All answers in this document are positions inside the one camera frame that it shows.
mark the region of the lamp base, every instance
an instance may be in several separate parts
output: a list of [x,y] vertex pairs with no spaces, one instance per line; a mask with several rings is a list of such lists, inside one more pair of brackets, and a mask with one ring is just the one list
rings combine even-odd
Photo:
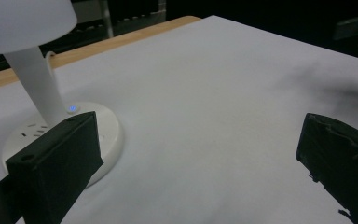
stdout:
[[[87,187],[91,186],[106,175],[116,164],[124,144],[124,133],[116,115],[107,107],[90,102],[78,102],[67,106],[70,116],[95,111],[100,138],[101,158],[103,166],[92,176]],[[2,161],[7,172],[6,160],[31,144],[35,139],[47,132],[49,127],[37,114],[22,123],[7,139]]]

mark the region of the white tabletop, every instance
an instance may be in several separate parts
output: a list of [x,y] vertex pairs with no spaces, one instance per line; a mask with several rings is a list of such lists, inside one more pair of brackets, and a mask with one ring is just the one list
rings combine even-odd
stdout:
[[[308,112],[358,128],[358,59],[211,17],[56,73],[126,138],[63,223],[350,223],[296,147]],[[20,83],[0,88],[0,156],[34,112]]]

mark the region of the black object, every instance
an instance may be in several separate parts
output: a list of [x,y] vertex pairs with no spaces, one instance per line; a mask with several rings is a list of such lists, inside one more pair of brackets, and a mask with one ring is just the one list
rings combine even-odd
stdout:
[[307,114],[296,158],[310,170],[313,181],[320,181],[350,211],[340,213],[358,224],[358,130],[336,119]]
[[95,112],[64,120],[7,160],[0,224],[57,224],[101,167]]
[[358,35],[358,17],[337,23],[334,39],[340,40]]
[[158,0],[107,0],[112,24],[158,11]]

